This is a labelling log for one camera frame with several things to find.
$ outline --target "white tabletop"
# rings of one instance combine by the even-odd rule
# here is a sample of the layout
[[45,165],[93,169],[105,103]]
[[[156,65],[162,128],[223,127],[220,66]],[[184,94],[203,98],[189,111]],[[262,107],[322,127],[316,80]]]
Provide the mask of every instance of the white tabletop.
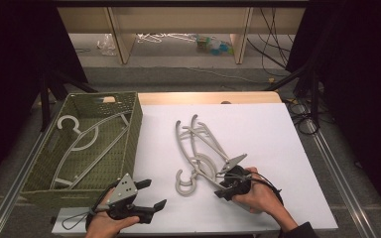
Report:
[[[219,199],[205,178],[198,177],[196,190],[188,197],[176,192],[177,171],[184,170],[183,179],[188,179],[192,167],[179,149],[175,126],[178,120],[183,126],[189,125],[193,114],[209,127],[230,158],[248,154],[239,165],[258,168],[281,189],[285,206],[299,224],[309,221],[314,229],[337,228],[285,104],[143,105],[142,109],[134,181],[151,179],[152,184],[139,190],[134,203],[153,206],[166,199],[167,204],[151,224],[136,224],[121,233],[152,236],[279,230],[268,214],[250,214],[231,201]],[[203,145],[197,146],[204,154],[216,155]],[[220,169],[223,161],[215,161]],[[84,222],[71,230],[61,226],[62,220],[81,210],[84,208],[62,209],[53,233],[84,234]]]

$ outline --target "small green container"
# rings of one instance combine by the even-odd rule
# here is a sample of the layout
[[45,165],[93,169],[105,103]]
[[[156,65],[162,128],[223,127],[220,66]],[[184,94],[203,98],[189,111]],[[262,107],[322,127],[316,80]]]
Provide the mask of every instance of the small green container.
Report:
[[[99,125],[95,140],[94,129],[84,133],[74,147],[90,146],[79,151],[69,149],[78,138],[78,133],[73,131],[74,120],[63,119],[62,128],[58,127],[61,117],[73,116],[78,121],[78,131],[84,132],[101,120],[118,113],[125,113],[129,128],[111,147],[110,144],[127,128],[121,117],[115,117]],[[133,176],[142,116],[137,92],[68,95],[34,157],[20,195],[33,204],[49,208],[93,205],[111,183],[125,174]],[[75,180],[96,158],[101,157],[101,160],[72,189],[66,189],[67,185],[59,182],[51,188],[54,175],[64,156],[66,159],[58,178],[68,181]]]

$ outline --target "person's left hand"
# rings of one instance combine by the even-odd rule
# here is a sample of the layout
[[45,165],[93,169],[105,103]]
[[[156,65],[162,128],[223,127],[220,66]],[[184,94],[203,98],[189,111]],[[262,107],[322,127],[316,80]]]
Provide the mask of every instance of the person's left hand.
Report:
[[[106,201],[110,194],[113,192],[114,188],[111,189],[105,197],[103,198],[102,202]],[[86,232],[86,238],[113,238],[116,237],[116,235],[119,233],[120,230],[129,227],[131,225],[134,225],[135,223],[139,222],[138,216],[131,216],[127,217],[122,220],[113,220],[110,218],[110,216],[107,215],[107,212],[102,211],[98,212],[94,215],[92,218],[92,221],[90,222],[88,226],[88,230]]]

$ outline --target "green woven basket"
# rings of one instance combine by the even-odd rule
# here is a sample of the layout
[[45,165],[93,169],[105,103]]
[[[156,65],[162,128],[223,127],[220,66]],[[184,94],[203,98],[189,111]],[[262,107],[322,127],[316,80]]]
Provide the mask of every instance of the green woven basket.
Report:
[[[119,113],[124,113],[129,127],[119,116],[101,123]],[[63,119],[62,128],[58,127],[64,116],[77,119],[78,133],[84,134],[80,140],[73,131],[74,120]],[[70,94],[36,154],[20,195],[44,207],[91,206],[109,184],[125,174],[133,175],[141,122],[136,92]],[[98,123],[98,135],[94,137],[95,129],[90,128]],[[113,144],[124,130],[126,133]],[[85,149],[70,150],[75,141],[74,148]],[[74,187],[67,189],[68,185],[60,182],[52,185],[60,164],[58,179],[75,181],[98,157],[101,160]]]

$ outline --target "hand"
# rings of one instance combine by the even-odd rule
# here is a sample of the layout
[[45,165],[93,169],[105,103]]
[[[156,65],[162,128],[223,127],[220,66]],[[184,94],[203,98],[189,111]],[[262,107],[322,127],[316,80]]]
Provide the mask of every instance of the hand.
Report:
[[[258,170],[256,168],[248,168],[246,170],[252,173],[252,178],[262,179],[258,175]],[[251,188],[248,193],[234,195],[232,199],[233,201],[249,205],[250,212],[255,212],[256,210],[265,211],[278,222],[284,232],[288,232],[298,227],[296,221],[283,206],[283,204],[281,204],[280,200],[271,188],[265,184],[252,181]]]
[[[110,194],[113,192],[113,190],[114,188],[107,192],[100,204],[103,204],[103,202],[110,197]],[[92,221],[88,226],[85,238],[113,238],[116,237],[120,230],[134,225],[138,222],[138,216],[131,216],[122,220],[113,220],[107,215],[107,212],[101,211],[95,214],[95,216],[92,218]]]

